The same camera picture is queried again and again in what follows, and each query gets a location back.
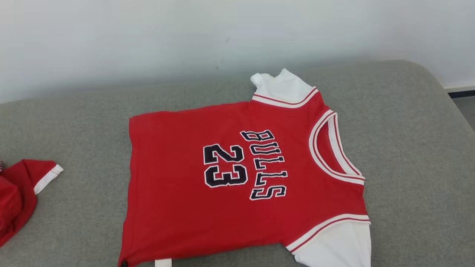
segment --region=gray surface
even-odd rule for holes
[[[468,124],[475,131],[475,96],[454,98],[453,101]]]
[[[339,113],[346,154],[366,176],[373,266],[472,267],[475,133],[440,84],[401,61],[296,73]],[[52,159],[65,169],[38,195],[24,229],[0,249],[0,265],[114,266],[130,175],[128,118],[249,100],[253,90],[242,77],[0,105],[6,164]],[[273,245],[174,266],[301,265]]]

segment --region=white wall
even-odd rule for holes
[[[356,59],[475,84],[474,15],[473,0],[2,0],[0,103]]]

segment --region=gray floor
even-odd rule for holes
[[[454,98],[453,100],[468,124],[475,131],[475,96]]]

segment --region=black lettering with white outline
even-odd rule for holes
[[[239,145],[230,146],[234,156],[226,152],[219,144],[212,144],[203,147],[203,158],[205,164],[218,163],[218,157],[226,162],[241,162],[244,159],[244,150]]]
[[[263,180],[264,178],[287,178],[287,171],[277,172],[277,173],[264,173],[258,172],[256,174],[256,183],[255,186],[263,186],[266,185],[267,182]]]
[[[253,131],[241,131],[242,137],[250,142],[250,141],[267,141],[267,140],[274,140],[274,135],[270,132],[270,130],[265,130],[262,132],[253,132]]]
[[[276,185],[276,186],[269,186],[267,188],[267,192],[265,195],[260,195],[260,193],[264,192],[264,188],[254,188],[251,192],[251,196],[249,199],[251,200],[267,200],[272,198],[273,196],[284,197],[287,192],[287,187],[284,185]]]
[[[233,164],[233,172],[222,172],[221,177],[216,177],[219,173],[219,166],[209,166],[205,170],[205,183],[211,187],[220,187],[228,185],[241,185],[247,182],[247,169],[241,164]]]
[[[252,144],[249,146],[253,155],[280,154],[280,148],[277,142],[266,144]]]
[[[273,159],[261,159],[261,158],[254,158],[254,166],[256,170],[265,170],[266,166],[262,164],[262,162],[268,162],[268,163],[273,163],[273,162],[285,162],[283,156],[279,156],[277,158]]]

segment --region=bulls jersey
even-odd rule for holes
[[[369,266],[364,177],[337,114],[283,70],[249,102],[130,119],[119,265],[281,243],[307,266]]]

